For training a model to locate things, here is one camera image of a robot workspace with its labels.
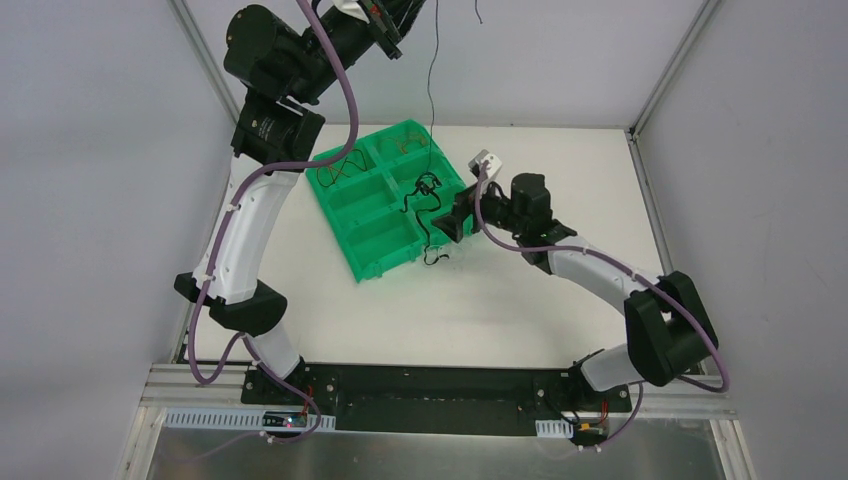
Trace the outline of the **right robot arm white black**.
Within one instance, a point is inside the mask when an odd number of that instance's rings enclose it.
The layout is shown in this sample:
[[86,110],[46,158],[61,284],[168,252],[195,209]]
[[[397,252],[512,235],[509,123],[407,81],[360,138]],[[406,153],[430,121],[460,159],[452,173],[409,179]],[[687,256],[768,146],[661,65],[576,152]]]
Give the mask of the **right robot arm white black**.
[[621,385],[661,387],[675,379],[693,384],[687,371],[707,358],[719,358],[718,338],[694,281],[679,271],[650,275],[591,245],[555,219],[543,175],[516,176],[508,195],[497,183],[479,180],[458,193],[450,211],[432,224],[460,242],[468,219],[475,231],[510,233],[509,250],[543,272],[581,286],[623,315],[625,342],[569,369],[567,393],[576,407],[593,409],[608,390]]

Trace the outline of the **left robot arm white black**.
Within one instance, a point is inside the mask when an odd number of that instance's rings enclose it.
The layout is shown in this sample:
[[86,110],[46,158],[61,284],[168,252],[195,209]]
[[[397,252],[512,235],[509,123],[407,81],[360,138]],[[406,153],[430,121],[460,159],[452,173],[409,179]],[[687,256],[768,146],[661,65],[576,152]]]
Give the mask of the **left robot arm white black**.
[[325,119],[315,110],[338,86],[349,131],[337,151],[349,154],[359,135],[360,114],[347,71],[370,48],[390,59],[412,29],[419,1],[316,1],[299,5],[307,27],[297,31],[270,9],[238,10],[226,30],[225,70],[246,89],[231,140],[226,192],[200,263],[177,275],[175,290],[192,304],[187,333],[202,313],[243,342],[266,389],[281,404],[297,402],[305,378],[301,357],[282,319],[288,302],[260,280],[259,270],[279,211],[301,175],[320,167],[312,152]]

